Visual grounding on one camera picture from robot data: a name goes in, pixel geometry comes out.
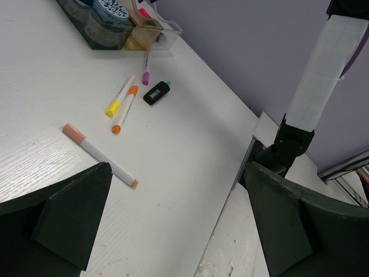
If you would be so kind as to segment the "pink white marker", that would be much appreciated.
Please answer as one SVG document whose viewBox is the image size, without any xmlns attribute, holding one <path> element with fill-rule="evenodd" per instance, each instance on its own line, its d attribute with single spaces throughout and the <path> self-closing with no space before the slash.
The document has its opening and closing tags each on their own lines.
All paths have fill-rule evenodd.
<svg viewBox="0 0 369 277">
<path fill-rule="evenodd" d="M 76 144 L 78 144 L 81 148 L 87 151 L 87 153 L 93 156 L 96 160 L 98 160 L 99 162 L 109 163 L 112 168 L 113 174 L 115 174 L 125 184 L 129 185 L 131 188 L 135 188 L 138 185 L 138 179 L 134 178 L 131 174 L 129 174 L 126 170 L 121 168 L 112 159 L 110 159 L 106 154 L 104 154 L 101 150 L 95 147 L 73 125 L 67 123 L 62 128 L 62 131 L 64 132 L 65 135 L 67 135 Z"/>
</svg>

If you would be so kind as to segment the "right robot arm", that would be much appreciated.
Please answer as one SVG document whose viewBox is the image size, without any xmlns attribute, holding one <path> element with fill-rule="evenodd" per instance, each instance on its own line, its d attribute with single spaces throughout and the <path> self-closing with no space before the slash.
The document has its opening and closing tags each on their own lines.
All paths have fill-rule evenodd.
<svg viewBox="0 0 369 277">
<path fill-rule="evenodd" d="M 368 1 L 331 1 L 326 14 L 327 21 L 273 144 L 253 157 L 277 174 L 285 175 L 307 151 L 337 82 L 368 40 Z"/>
</svg>

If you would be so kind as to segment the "blue white round jar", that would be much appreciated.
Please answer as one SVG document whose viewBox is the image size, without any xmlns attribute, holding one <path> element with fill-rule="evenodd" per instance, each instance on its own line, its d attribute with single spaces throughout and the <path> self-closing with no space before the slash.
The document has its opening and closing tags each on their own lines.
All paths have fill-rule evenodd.
<svg viewBox="0 0 369 277">
<path fill-rule="evenodd" d="M 92 6 L 94 0 L 76 0 L 76 2 L 81 6 Z"/>
</svg>

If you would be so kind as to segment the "purple white marker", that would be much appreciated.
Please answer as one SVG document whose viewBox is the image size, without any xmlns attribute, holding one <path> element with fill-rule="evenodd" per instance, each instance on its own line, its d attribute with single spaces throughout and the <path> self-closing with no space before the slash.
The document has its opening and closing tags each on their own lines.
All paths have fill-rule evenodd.
<svg viewBox="0 0 369 277">
<path fill-rule="evenodd" d="M 142 84 L 143 85 L 148 85 L 149 84 L 150 60 L 151 60 L 151 52 L 147 51 L 145 53 L 144 70 L 143 70 L 143 74 L 142 74 Z"/>
</svg>

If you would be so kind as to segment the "white yellow pen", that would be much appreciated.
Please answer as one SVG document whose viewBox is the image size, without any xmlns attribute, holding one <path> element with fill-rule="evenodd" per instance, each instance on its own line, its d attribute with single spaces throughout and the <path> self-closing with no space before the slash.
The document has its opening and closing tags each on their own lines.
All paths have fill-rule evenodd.
<svg viewBox="0 0 369 277">
<path fill-rule="evenodd" d="M 148 50 L 148 46 L 146 44 L 140 45 L 134 39 L 127 39 L 124 45 L 124 48 L 127 51 L 147 51 Z"/>
</svg>

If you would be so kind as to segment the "black green highlighter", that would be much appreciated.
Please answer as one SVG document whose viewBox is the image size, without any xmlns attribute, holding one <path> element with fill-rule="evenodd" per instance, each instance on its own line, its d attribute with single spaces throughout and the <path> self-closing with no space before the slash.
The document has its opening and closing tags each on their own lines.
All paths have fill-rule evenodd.
<svg viewBox="0 0 369 277">
<path fill-rule="evenodd" d="M 150 106 L 155 105 L 169 93 L 170 85 L 170 81 L 160 81 L 143 96 L 143 100 Z"/>
</svg>

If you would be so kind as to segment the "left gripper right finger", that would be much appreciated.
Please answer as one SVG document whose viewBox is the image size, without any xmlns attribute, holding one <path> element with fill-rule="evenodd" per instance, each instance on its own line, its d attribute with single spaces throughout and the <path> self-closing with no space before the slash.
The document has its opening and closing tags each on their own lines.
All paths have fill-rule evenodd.
<svg viewBox="0 0 369 277">
<path fill-rule="evenodd" d="M 270 276 L 368 276 L 368 209 L 257 163 L 244 178 Z"/>
</svg>

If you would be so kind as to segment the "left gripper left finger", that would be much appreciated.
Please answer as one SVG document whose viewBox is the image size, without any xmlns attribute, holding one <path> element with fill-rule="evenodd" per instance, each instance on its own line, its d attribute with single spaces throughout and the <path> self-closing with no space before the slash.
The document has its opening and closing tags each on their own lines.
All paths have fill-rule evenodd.
<svg viewBox="0 0 369 277">
<path fill-rule="evenodd" d="M 1 276 L 79 276 L 86 271 L 110 191 L 98 163 L 1 203 Z"/>
</svg>

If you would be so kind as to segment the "black pink highlighter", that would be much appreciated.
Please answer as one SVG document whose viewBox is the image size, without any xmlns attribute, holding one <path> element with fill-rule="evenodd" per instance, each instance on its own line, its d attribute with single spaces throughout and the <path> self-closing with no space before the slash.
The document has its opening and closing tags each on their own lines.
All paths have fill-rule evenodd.
<svg viewBox="0 0 369 277">
<path fill-rule="evenodd" d="M 144 17 L 150 17 L 150 14 L 144 8 L 140 8 L 139 11 Z"/>
</svg>

